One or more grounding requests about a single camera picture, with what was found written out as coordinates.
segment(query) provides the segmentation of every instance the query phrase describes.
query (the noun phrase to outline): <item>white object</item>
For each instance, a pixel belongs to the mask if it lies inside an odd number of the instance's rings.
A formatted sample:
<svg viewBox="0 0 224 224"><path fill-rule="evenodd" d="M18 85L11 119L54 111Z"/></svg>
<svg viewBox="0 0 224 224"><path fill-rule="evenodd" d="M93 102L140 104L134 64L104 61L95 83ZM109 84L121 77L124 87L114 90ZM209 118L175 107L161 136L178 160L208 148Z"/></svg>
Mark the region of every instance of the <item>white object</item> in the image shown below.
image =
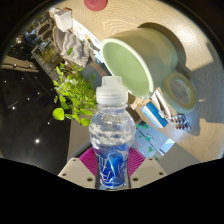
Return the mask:
<svg viewBox="0 0 224 224"><path fill-rule="evenodd" d="M55 12L55 21L57 27L65 32L66 30L72 28L72 11L71 10L60 10Z"/></svg>
<svg viewBox="0 0 224 224"><path fill-rule="evenodd" d="M96 189L95 176L78 158L71 158L58 176L81 187ZM106 191L117 191L140 188L165 176L167 176L166 172L154 158L146 158L139 168L131 175L129 180L126 173L126 185L118 189L106 189L106 187L103 188L100 186L100 189Z"/></svg>
<svg viewBox="0 0 224 224"><path fill-rule="evenodd" d="M161 110L161 107L160 107L160 103L158 101L158 98L159 98L159 101L162 103L163 107L165 108L165 111L168 115L168 118L170 119L171 118L171 113L170 113L170 110L165 102L165 100L163 99L163 97L161 96L159 90L156 90L155 93L151 96L151 99L156 103L156 106L158 108L158 111L159 111L159 114L162 118L165 118L166 117L166 114L164 113L163 110Z"/></svg>
<svg viewBox="0 0 224 224"><path fill-rule="evenodd" d="M71 158L58 176L81 187L95 189L95 176L78 158Z"/></svg>
<svg viewBox="0 0 224 224"><path fill-rule="evenodd" d="M140 188L167 176L163 168L154 158L146 158L138 169L131 175L131 188Z"/></svg>
<svg viewBox="0 0 224 224"><path fill-rule="evenodd" d="M99 104L126 104L128 89L123 86L120 76L104 76L102 86L96 89L96 101Z"/></svg>
<svg viewBox="0 0 224 224"><path fill-rule="evenodd" d="M151 101L145 106L143 106L141 108L141 111L153 123L156 128L164 128L168 124L166 119L161 117L159 110Z"/></svg>
<svg viewBox="0 0 224 224"><path fill-rule="evenodd" d="M98 49L100 49L101 42L88 30L86 29L81 23L76 21L75 19L72 19L73 22L73 32L74 34L81 40L87 40L86 38L89 38L93 45L96 46Z"/></svg>

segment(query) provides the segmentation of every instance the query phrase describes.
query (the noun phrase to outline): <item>bottle cap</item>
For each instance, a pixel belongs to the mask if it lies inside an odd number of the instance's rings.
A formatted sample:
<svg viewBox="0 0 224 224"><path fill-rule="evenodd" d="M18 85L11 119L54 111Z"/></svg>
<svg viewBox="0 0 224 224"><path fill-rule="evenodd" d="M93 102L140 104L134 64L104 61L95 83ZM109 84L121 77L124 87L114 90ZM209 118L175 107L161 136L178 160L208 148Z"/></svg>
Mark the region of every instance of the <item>bottle cap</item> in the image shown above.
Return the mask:
<svg viewBox="0 0 224 224"><path fill-rule="evenodd" d="M96 88L96 101L104 105L119 105L128 102L128 88L123 86L122 77L104 76L102 86Z"/></svg>

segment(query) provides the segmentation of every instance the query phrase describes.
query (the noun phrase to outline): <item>plastic bottle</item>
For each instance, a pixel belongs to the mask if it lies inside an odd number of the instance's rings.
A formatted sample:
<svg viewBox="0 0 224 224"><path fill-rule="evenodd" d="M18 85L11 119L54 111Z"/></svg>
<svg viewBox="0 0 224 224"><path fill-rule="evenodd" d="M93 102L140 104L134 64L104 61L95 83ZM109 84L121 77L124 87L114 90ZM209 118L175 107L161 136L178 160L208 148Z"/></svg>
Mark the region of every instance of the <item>plastic bottle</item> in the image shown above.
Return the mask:
<svg viewBox="0 0 224 224"><path fill-rule="evenodd" d="M89 126L90 141L97 156L100 183L116 189L125 183L130 147L134 142L136 125L125 110L128 89L119 76L102 78L96 89L98 112Z"/></svg>

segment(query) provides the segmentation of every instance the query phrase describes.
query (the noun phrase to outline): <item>blue label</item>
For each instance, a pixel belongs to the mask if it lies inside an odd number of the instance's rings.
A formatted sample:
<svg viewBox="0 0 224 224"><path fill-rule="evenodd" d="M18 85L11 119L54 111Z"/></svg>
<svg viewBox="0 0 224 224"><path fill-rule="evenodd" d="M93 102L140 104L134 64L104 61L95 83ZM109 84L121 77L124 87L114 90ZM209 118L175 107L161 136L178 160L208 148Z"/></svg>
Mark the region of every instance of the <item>blue label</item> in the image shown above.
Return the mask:
<svg viewBox="0 0 224 224"><path fill-rule="evenodd" d="M124 184L129 148L94 151L98 160L101 184L109 188L117 188Z"/></svg>

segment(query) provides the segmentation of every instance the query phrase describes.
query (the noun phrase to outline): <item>green mug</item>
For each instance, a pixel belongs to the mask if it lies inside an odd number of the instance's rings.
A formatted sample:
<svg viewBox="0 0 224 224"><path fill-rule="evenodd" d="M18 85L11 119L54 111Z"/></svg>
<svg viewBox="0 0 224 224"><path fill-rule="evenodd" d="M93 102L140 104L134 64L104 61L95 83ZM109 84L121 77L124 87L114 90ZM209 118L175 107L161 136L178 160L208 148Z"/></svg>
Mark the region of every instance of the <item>green mug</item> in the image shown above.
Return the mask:
<svg viewBox="0 0 224 224"><path fill-rule="evenodd" d="M101 43L101 55L110 73L121 76L129 92L148 99L160 87L170 106L179 113L191 112L196 93L191 82L175 70L178 57L172 42L151 28L137 28L117 33ZM189 95L187 104L172 93L170 83L180 82Z"/></svg>

